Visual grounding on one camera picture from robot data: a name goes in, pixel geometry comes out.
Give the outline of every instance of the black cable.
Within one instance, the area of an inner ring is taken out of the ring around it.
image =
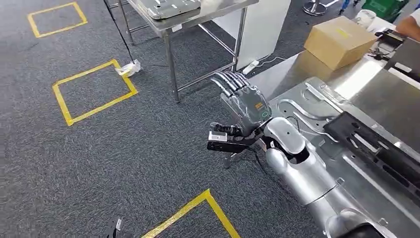
[[[293,118],[294,120],[296,120],[296,125],[298,126],[298,132],[301,133],[301,129],[299,127],[299,120],[294,116],[286,117],[286,119],[289,119],[289,118]]]
[[[119,29],[117,22],[115,21],[115,18],[114,18],[113,14],[112,14],[111,8],[110,8],[110,7],[108,6],[108,4],[106,3],[106,0],[104,0],[104,3],[105,3],[106,8],[108,9],[109,15],[111,16],[111,18],[112,18],[112,20],[113,20],[113,22],[114,22],[115,26],[116,26],[116,27],[117,27],[117,29],[118,29],[119,35],[121,36],[121,39],[122,39],[122,41],[123,41],[123,42],[124,42],[124,44],[125,44],[125,47],[127,48],[127,51],[128,51],[129,56],[130,56],[131,62],[132,62],[132,63],[134,63],[133,57],[131,56],[130,49],[128,48],[127,42],[125,41],[124,37],[122,36],[121,30]]]

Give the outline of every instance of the metal table leg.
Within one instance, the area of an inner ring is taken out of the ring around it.
[[[171,42],[170,42],[169,34],[167,32],[165,32],[163,39],[165,41],[166,60],[169,66],[169,71],[170,71],[170,76],[171,76],[173,96],[175,98],[175,102],[179,103],[178,86],[176,86],[175,64],[173,62]]]
[[[108,1],[108,0],[105,0],[104,2],[105,2],[105,4],[106,4],[106,7],[107,7],[108,9],[111,9],[111,6],[109,5],[109,1]],[[115,20],[114,14],[112,13],[112,11],[111,11],[111,10],[109,10],[109,13],[111,14],[111,17]]]
[[[319,0],[315,2],[307,2],[303,5],[303,11],[311,16],[322,16],[325,14],[327,8],[319,3]]]
[[[122,16],[124,17],[125,26],[127,27],[128,39],[130,40],[130,43],[132,45],[134,45],[133,37],[131,36],[130,28],[128,27],[127,16],[125,15],[124,7],[121,3],[121,0],[118,0],[118,4],[121,6],[120,8],[121,8],[121,11],[122,11]]]
[[[238,31],[238,37],[236,38],[235,42],[235,55],[233,56],[233,62],[235,63],[232,66],[232,71],[236,71],[237,63],[238,63],[238,56],[239,51],[241,49],[241,43],[242,43],[242,36],[244,34],[244,27],[245,27],[245,19],[247,17],[247,7],[244,7],[241,11],[241,21],[239,22],[239,31]]]

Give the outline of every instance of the green bin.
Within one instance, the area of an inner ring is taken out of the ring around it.
[[[374,11],[376,16],[392,23],[408,2],[409,0],[366,0],[362,9]]]

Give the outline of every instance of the white panel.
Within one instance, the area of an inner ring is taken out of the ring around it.
[[[233,38],[238,37],[239,21],[241,20],[241,10],[231,12],[222,17],[213,19],[223,30],[229,33]]]
[[[291,0],[260,0],[248,7],[237,68],[274,52]]]

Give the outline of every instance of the cardboard box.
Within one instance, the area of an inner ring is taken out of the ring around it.
[[[376,39],[373,33],[340,16],[314,26],[304,47],[335,70],[362,58]]]

